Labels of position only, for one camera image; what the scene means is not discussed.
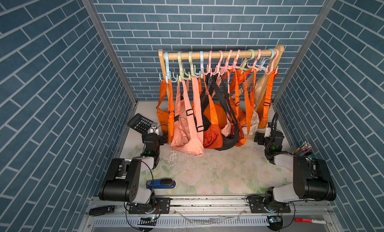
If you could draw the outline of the large pink sling bag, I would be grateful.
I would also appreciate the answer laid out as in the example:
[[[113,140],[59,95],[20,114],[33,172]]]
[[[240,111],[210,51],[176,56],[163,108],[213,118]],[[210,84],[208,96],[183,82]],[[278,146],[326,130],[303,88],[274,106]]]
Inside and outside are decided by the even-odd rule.
[[[171,148],[174,151],[200,157],[204,154],[204,126],[198,79],[192,77],[193,103],[185,81],[178,82],[175,103],[175,129]]]

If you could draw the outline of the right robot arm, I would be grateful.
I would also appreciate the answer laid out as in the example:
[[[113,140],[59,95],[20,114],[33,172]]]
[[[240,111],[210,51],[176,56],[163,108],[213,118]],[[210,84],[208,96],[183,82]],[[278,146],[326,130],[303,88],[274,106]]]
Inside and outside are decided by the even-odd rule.
[[[293,182],[270,187],[263,196],[248,196],[251,213],[289,213],[290,204],[300,201],[334,201],[337,197],[331,173],[324,160],[310,159],[282,150],[284,135],[270,132],[264,138],[266,159],[293,173]]]

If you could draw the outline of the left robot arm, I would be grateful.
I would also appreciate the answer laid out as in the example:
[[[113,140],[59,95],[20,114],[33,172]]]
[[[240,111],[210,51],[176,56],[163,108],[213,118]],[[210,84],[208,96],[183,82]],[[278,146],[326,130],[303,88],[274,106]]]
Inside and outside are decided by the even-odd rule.
[[[167,136],[156,133],[142,134],[144,150],[139,157],[130,160],[116,158],[109,165],[99,189],[102,201],[123,202],[130,214],[158,213],[160,205],[156,202],[155,189],[173,189],[172,179],[150,180],[140,187],[140,175],[148,171],[153,178],[153,170],[160,161],[160,146],[167,142]]]

